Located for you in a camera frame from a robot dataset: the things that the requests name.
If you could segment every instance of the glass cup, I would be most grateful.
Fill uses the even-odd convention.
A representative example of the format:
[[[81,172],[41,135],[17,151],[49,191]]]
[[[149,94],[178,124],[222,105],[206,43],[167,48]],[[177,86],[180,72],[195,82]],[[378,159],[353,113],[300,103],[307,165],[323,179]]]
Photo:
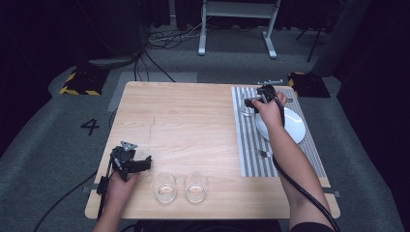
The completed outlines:
[[[162,172],[154,177],[151,190],[160,202],[169,203],[177,195],[176,179],[171,173]]]
[[[242,94],[241,112],[244,116],[249,117],[255,114],[254,108],[246,105],[246,100],[252,101],[253,99],[259,99],[256,89],[247,90]]]
[[[185,195],[190,202],[201,202],[208,190],[208,178],[200,172],[192,172],[184,181]]]

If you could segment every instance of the plate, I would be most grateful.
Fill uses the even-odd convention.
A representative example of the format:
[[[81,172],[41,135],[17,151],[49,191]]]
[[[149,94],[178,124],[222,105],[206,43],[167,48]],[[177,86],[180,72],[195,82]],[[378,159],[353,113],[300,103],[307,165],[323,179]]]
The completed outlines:
[[[268,129],[265,123],[262,121],[260,114],[256,114],[255,123],[257,130],[262,134],[264,138],[269,140]],[[284,128],[293,138],[296,143],[300,143],[304,139],[307,129],[305,123],[301,117],[293,110],[284,108]]]

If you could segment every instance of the placemat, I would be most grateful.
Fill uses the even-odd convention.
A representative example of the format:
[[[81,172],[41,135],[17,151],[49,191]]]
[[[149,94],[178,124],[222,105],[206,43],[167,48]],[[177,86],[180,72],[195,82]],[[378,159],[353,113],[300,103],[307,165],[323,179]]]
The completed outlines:
[[[232,86],[232,100],[235,111],[236,132],[238,136],[239,156],[241,160],[242,176],[246,177],[277,177],[278,171],[275,168],[272,158],[263,158],[258,155],[257,150],[272,152],[269,141],[265,139],[257,130],[254,116],[244,116],[241,113],[242,94],[252,88]],[[310,135],[304,114],[299,106],[297,97],[292,89],[280,89],[289,99],[285,107],[295,111],[304,121],[307,132],[304,139],[298,144],[307,155],[319,178],[326,177],[322,162]]]

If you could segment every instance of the white metal stand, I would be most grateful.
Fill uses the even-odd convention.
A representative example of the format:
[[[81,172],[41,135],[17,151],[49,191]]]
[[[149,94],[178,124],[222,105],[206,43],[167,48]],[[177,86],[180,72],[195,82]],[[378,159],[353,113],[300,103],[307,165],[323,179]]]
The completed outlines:
[[[213,2],[203,0],[202,8],[202,28],[199,39],[198,55],[205,55],[206,46],[206,18],[207,16],[236,16],[236,17],[257,17],[270,18],[268,31],[262,32],[263,40],[268,48],[269,56],[277,58],[274,45],[271,40],[275,20],[278,15],[280,0],[275,4],[259,3],[237,3],[237,2]]]

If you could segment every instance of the table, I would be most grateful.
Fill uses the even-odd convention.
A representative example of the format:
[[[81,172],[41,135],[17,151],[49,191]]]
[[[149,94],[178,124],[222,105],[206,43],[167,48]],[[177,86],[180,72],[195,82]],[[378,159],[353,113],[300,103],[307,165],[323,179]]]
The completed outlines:
[[[289,206],[278,177],[243,177],[233,110],[232,85],[129,82],[124,90],[95,183],[105,175],[109,154],[120,141],[138,145],[135,159],[152,156],[142,172],[122,218],[289,218]],[[190,203],[184,177],[199,170],[210,185],[204,201]],[[150,190],[152,178],[171,172],[178,193],[169,204]],[[327,178],[319,178],[329,187]],[[335,196],[326,194],[339,217]],[[85,215],[96,218],[100,196],[92,190]]]
[[[269,18],[268,31],[262,32],[263,40],[272,59],[277,58],[274,45],[271,40],[275,20],[278,15],[280,0],[275,4],[262,3],[241,3],[241,2],[214,2],[203,0],[202,5],[202,26],[199,38],[198,55],[205,55],[206,46],[206,20],[207,16],[234,16],[234,17],[257,17]]]

